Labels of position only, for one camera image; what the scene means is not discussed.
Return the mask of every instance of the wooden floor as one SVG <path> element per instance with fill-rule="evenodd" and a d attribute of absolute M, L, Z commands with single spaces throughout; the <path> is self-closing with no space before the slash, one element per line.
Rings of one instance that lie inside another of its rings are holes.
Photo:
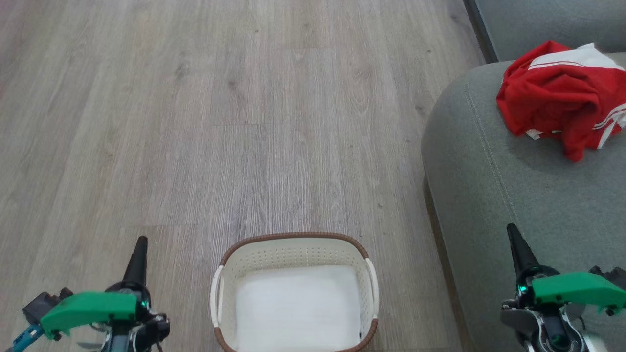
<path fill-rule="evenodd" d="M 462 0 L 1 1 L 0 347 L 38 293 L 106 288 L 146 235 L 163 347 L 219 351 L 226 249 L 323 230 L 379 272 L 368 350 L 461 351 L 420 141 L 481 63 Z"/>

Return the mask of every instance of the laundry basket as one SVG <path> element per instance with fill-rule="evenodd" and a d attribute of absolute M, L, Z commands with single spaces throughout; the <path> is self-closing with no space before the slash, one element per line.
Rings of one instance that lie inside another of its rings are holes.
<path fill-rule="evenodd" d="M 291 233 L 231 247 L 211 284 L 215 336 L 226 352 L 356 352 L 376 332 L 378 282 L 351 237 Z"/>

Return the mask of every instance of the basket handle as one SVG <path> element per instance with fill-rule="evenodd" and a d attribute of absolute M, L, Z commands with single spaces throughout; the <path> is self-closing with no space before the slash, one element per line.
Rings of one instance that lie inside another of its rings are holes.
<path fill-rule="evenodd" d="M 378 318 L 378 307 L 380 304 L 380 292 L 378 291 L 378 277 L 376 276 L 376 270 L 374 269 L 374 264 L 369 258 L 365 258 L 365 263 L 367 263 L 367 269 L 369 271 L 369 280 L 372 283 L 372 298 L 374 299 L 374 317 L 373 319 Z"/>
<path fill-rule="evenodd" d="M 213 321 L 213 327 L 217 328 L 220 325 L 219 321 L 219 311 L 217 307 L 217 301 L 219 299 L 217 290 L 220 288 L 220 276 L 222 274 L 222 269 L 224 266 L 220 265 L 215 271 L 215 275 L 213 275 L 213 281 L 211 282 L 211 295 L 209 297 L 210 307 L 211 307 L 211 320 Z"/>

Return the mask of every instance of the blue connector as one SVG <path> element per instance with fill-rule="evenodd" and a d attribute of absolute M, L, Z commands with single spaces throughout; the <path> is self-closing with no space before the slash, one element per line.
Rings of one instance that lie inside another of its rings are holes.
<path fill-rule="evenodd" d="M 24 330 L 18 338 L 13 340 L 13 347 L 6 350 L 6 352 L 23 352 L 33 342 L 37 341 L 43 335 L 43 329 L 40 325 L 33 324 Z"/>

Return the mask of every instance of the red clothing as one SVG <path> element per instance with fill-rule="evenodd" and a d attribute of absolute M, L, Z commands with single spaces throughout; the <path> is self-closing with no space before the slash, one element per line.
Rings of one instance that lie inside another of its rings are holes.
<path fill-rule="evenodd" d="M 496 101 L 515 135 L 560 139 L 578 162 L 626 126 L 626 71 L 593 44 L 548 41 L 506 70 Z"/>

